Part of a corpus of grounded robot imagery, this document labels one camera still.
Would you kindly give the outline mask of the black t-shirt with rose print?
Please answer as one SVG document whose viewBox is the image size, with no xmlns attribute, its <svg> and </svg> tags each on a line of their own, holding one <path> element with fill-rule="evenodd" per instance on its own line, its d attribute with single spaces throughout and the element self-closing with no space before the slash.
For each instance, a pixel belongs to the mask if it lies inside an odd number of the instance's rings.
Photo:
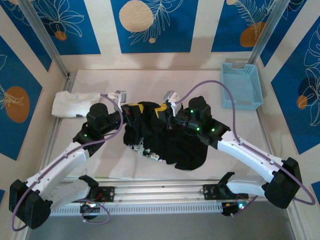
<svg viewBox="0 0 320 240">
<path fill-rule="evenodd" d="M 122 106 L 125 132 L 123 143 L 130 149 L 152 160 L 174 165 L 176 169 L 192 171 L 201 167 L 207 158 L 208 146 L 196 136 L 187 134 L 180 126 L 168 129 L 158 119 L 155 102 L 141 101 L 144 110 L 137 120 L 127 118 L 127 104 Z"/>
</svg>

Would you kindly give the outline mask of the folded white t-shirt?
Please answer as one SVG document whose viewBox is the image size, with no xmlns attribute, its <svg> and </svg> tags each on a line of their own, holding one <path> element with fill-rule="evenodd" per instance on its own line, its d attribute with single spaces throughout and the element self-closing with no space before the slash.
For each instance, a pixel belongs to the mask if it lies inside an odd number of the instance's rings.
<svg viewBox="0 0 320 240">
<path fill-rule="evenodd" d="M 70 93 L 60 91 L 55 94 L 51 114 L 57 118 L 86 117 L 90 107 L 100 102 L 99 93 Z"/>
</svg>

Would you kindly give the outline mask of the light blue plastic basket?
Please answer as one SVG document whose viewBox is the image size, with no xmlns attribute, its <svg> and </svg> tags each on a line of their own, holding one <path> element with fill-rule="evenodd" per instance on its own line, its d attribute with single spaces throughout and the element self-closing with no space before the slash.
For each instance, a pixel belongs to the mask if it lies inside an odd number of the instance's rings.
<svg viewBox="0 0 320 240">
<path fill-rule="evenodd" d="M 220 82 L 230 91 L 236 109 L 254 111 L 264 103 L 259 72 L 254 64 L 224 62 Z"/>
</svg>

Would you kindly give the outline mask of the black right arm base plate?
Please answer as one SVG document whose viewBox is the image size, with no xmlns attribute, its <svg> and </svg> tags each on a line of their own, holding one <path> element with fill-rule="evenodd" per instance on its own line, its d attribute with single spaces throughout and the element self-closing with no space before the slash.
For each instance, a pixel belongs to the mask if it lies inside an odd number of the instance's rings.
<svg viewBox="0 0 320 240">
<path fill-rule="evenodd" d="M 202 190 L 204 199 L 206 201 L 225 199 L 224 195 L 220 191 L 218 184 L 204 184 L 202 186 Z"/>
</svg>

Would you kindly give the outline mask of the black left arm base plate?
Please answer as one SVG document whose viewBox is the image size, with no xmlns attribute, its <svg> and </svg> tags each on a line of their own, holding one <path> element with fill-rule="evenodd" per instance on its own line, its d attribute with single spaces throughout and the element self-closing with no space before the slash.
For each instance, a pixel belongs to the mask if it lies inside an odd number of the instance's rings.
<svg viewBox="0 0 320 240">
<path fill-rule="evenodd" d="M 99 186 L 95 201 L 98 203 L 112 203 L 115 197 L 114 186 Z"/>
</svg>

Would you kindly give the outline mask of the aluminium side rail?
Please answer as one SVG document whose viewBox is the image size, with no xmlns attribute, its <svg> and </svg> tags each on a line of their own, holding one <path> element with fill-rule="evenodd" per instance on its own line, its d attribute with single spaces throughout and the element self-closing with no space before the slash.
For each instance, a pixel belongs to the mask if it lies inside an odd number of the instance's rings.
<svg viewBox="0 0 320 240">
<path fill-rule="evenodd" d="M 65 81 L 64 87 L 63 87 L 62 90 L 63 91 L 67 91 L 67 92 L 70 93 L 72 91 L 72 89 L 73 89 L 76 77 L 77 77 L 77 72 L 69 73 L 68 74 L 68 78 Z M 45 151 L 44 151 L 44 154 L 43 154 L 43 158 L 42 158 L 42 161 L 41 161 L 40 168 L 39 168 L 40 170 L 42 170 L 43 168 L 45 168 L 49 164 L 49 161 L 51 159 L 51 155 L 52 155 L 52 152 L 53 152 L 53 149 L 54 149 L 54 146 L 55 146 L 55 142 L 56 142 L 59 130 L 60 130 L 60 126 L 61 126 L 62 120 L 63 119 L 60 118 L 60 117 L 56 117 L 54 119 L 53 127 L 52 127 L 52 130 L 51 130 L 51 133 L 50 133 L 50 136 L 49 136 L 49 139 L 48 139 L 48 143 L 46 145 L 46 148 L 45 148 Z"/>
<path fill-rule="evenodd" d="M 264 138 L 264 141 L 265 141 L 265 145 L 266 145 L 266 148 L 267 148 L 266 151 L 267 151 L 268 154 L 274 155 L 274 151 L 273 151 L 273 148 L 272 148 L 272 145 L 271 145 L 271 141 L 270 141 L 268 133 L 267 133 L 267 128 L 266 128 L 266 125 L 265 125 L 265 123 L 263 121 L 262 114 L 260 113 L 259 109 L 256 110 L 256 114 L 257 114 L 257 117 L 258 117 L 258 121 L 259 121 L 259 124 L 260 124 L 262 135 L 263 135 L 263 138 Z"/>
</svg>

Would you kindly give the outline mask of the black controller board with LED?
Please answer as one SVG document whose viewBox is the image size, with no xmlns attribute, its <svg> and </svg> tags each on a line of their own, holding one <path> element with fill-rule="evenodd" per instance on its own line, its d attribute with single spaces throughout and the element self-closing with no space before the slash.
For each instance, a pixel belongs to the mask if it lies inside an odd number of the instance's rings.
<svg viewBox="0 0 320 240">
<path fill-rule="evenodd" d="M 85 202 L 80 206 L 80 214 L 87 221 L 95 219 L 100 214 L 100 207 L 96 204 Z"/>
<path fill-rule="evenodd" d="M 222 203 L 222 215 L 229 217 L 229 216 L 237 216 L 241 212 L 243 212 L 247 207 L 251 204 L 249 202 L 223 202 Z"/>
</svg>

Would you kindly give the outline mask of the aluminium front frame rails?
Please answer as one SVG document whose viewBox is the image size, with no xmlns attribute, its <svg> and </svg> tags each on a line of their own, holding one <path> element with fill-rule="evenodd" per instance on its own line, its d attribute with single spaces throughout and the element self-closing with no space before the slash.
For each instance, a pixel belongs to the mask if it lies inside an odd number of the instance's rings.
<svg viewBox="0 0 320 240">
<path fill-rule="evenodd" d="M 119 204 L 173 204 L 204 202 L 203 185 L 217 180 L 144 180 L 98 177 L 100 186 L 115 187 L 113 202 Z"/>
</svg>

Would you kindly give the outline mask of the aluminium frame post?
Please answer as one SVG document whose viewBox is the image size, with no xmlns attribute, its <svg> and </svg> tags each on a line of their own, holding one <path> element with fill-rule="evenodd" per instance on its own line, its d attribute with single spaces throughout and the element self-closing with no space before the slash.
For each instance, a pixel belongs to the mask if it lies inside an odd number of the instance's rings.
<svg viewBox="0 0 320 240">
<path fill-rule="evenodd" d="M 276 0 L 275 6 L 271 11 L 268 20 L 265 23 L 260 36 L 253 47 L 251 55 L 247 64 L 255 64 L 256 60 L 260 57 L 261 53 L 265 49 L 271 35 L 273 34 L 277 24 L 279 23 L 284 11 L 286 10 L 290 0 Z"/>
<path fill-rule="evenodd" d="M 17 0 L 17 2 L 45 51 L 55 63 L 61 75 L 67 80 L 69 78 L 69 72 L 67 71 L 55 44 L 44 27 L 32 3 L 29 0 Z"/>
</svg>

